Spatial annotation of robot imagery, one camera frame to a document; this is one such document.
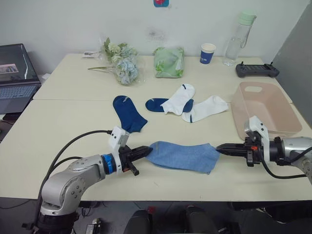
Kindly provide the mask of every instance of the laptop screen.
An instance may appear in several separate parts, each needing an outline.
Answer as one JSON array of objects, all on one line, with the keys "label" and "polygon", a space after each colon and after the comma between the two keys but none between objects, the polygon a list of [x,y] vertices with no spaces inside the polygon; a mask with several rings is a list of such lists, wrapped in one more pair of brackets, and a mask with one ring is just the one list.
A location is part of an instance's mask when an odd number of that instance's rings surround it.
[{"label": "laptop screen", "polygon": [[23,44],[0,46],[0,84],[38,80]]}]

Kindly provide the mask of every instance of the white flower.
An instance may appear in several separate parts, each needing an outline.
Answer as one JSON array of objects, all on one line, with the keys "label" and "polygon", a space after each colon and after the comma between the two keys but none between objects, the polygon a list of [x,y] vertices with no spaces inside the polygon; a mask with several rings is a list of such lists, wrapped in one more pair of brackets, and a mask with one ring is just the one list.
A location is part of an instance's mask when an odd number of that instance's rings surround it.
[{"label": "white flower", "polygon": [[127,45],[121,49],[120,55],[123,58],[130,57],[130,56],[136,56],[137,50],[135,48],[133,48],[132,46]]},{"label": "white flower", "polygon": [[119,55],[114,55],[113,57],[112,57],[112,62],[117,62],[118,60],[120,60],[121,59],[121,57],[119,56]]},{"label": "white flower", "polygon": [[117,53],[117,54],[120,53],[120,51],[121,51],[121,48],[118,45],[116,45],[115,43],[109,43],[108,44],[108,49],[111,52]]}]

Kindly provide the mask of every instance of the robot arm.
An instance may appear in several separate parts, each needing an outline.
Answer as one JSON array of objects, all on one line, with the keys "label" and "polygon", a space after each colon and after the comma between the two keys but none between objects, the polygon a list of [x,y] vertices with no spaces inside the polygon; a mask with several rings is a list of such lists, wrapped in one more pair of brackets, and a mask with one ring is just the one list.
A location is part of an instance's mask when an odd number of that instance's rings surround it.
[{"label": "robot arm", "polygon": [[[245,132],[248,137],[243,144],[226,143],[219,145],[216,150],[225,155],[245,157],[250,167],[261,162],[275,178],[308,177],[312,184],[312,138],[295,137],[281,140],[280,137],[275,137],[270,141],[268,129],[257,116],[246,122]],[[266,165],[270,161],[280,166],[295,166],[302,170],[304,175],[276,176]]]},{"label": "robot arm", "polygon": [[135,176],[139,174],[132,162],[147,156],[152,148],[141,146],[131,150],[126,145],[128,137],[128,132],[115,127],[109,139],[110,154],[76,160],[65,171],[54,174],[45,182],[35,233],[71,233],[78,219],[76,209],[87,188],[113,172],[131,170]]}]

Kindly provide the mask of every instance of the light blue sock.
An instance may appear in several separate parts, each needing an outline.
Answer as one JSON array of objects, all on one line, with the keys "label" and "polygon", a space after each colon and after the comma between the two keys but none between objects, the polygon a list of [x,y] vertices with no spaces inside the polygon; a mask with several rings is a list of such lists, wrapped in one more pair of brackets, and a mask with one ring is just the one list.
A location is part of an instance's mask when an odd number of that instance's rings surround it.
[{"label": "light blue sock", "polygon": [[219,152],[210,144],[183,146],[157,141],[146,158],[162,167],[210,173],[219,159]]}]

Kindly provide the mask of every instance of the game controller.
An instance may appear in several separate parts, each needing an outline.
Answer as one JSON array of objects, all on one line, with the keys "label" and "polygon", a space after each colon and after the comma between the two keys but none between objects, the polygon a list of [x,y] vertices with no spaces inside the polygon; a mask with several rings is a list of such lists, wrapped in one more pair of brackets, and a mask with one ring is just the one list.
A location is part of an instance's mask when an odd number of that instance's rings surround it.
[{"label": "game controller", "polygon": [[263,65],[245,65],[244,62],[238,64],[235,68],[238,77],[244,78],[245,76],[269,76],[276,77],[279,71],[271,64]]}]

